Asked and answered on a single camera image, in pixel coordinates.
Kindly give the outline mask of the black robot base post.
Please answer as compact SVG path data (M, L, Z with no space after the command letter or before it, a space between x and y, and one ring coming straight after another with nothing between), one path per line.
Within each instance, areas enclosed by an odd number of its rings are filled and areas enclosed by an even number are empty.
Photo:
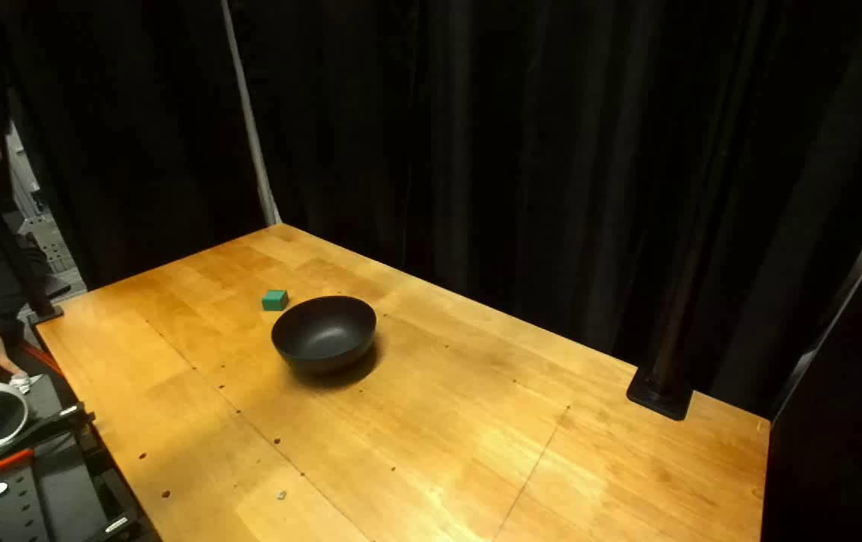
M628 397L680 418L706 393L781 397L862 254L862 0L722 0L679 74L684 140L653 166L621 353Z

